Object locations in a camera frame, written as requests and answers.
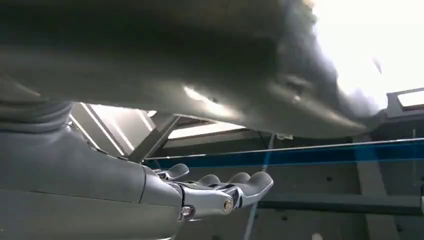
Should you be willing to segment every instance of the blue railing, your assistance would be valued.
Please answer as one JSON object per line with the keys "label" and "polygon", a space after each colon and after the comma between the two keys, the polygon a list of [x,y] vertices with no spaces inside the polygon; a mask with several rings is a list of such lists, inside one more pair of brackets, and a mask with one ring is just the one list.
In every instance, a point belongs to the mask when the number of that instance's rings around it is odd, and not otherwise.
{"label": "blue railing", "polygon": [[189,168],[262,166],[267,152],[269,152],[269,166],[316,165],[359,161],[408,161],[424,159],[424,139],[159,157],[148,158],[145,163],[155,168],[156,166],[152,160],[156,160],[164,169],[170,168],[177,163],[186,164]]}

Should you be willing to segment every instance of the screw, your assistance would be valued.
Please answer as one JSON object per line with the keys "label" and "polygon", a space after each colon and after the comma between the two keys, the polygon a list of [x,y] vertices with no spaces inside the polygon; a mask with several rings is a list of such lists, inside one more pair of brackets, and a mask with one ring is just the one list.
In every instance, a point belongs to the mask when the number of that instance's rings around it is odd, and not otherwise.
{"label": "screw", "polygon": [[233,200],[232,199],[226,199],[224,202],[224,210],[225,212],[231,212],[233,210]]}
{"label": "screw", "polygon": [[181,215],[183,216],[188,216],[192,214],[192,212],[193,212],[193,208],[191,208],[190,206],[183,206],[181,208]]}
{"label": "screw", "polygon": [[396,230],[397,230],[398,232],[403,232],[403,231],[404,231],[404,228],[403,228],[401,225],[396,224]]}

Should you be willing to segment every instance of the cable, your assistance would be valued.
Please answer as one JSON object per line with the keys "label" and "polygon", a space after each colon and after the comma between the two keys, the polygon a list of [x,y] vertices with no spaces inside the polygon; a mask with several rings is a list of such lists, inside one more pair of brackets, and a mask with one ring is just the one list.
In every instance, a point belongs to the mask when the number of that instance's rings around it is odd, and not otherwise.
{"label": "cable", "polygon": [[[274,139],[275,139],[275,134],[272,134],[271,139],[269,140],[269,144],[268,144],[268,150],[271,150],[274,148]],[[270,157],[271,157],[271,151],[267,151],[265,158],[263,160],[263,167],[262,167],[262,171],[266,172],[268,169],[268,164],[270,163]],[[252,208],[250,209],[250,214],[249,214],[249,218],[247,220],[247,225],[246,225],[246,230],[244,232],[244,237],[243,240],[249,240],[251,233],[252,233],[252,227],[253,227],[253,223],[255,221],[255,215],[256,215],[256,209],[258,208],[258,203],[255,203]]]}
{"label": "cable", "polygon": [[268,149],[267,144],[265,143],[264,137],[262,136],[261,132],[260,131],[257,131],[257,134],[259,135],[260,141],[263,144],[263,149]]}

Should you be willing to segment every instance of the gray wall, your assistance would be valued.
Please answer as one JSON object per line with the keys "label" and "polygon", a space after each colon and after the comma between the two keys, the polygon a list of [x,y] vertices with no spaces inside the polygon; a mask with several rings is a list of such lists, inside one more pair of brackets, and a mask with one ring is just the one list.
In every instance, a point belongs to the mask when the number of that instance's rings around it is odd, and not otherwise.
{"label": "gray wall", "polygon": [[[257,167],[194,168],[187,179],[200,179],[215,174],[222,181],[237,172],[253,174]],[[274,179],[270,197],[276,193],[360,194],[356,164],[318,166],[276,166],[268,173]],[[250,209],[232,215],[186,224],[177,240],[240,240],[243,239]],[[363,214],[321,213],[314,211],[277,211],[258,209],[251,240],[310,240],[320,233],[324,240],[366,240],[367,226]]]}

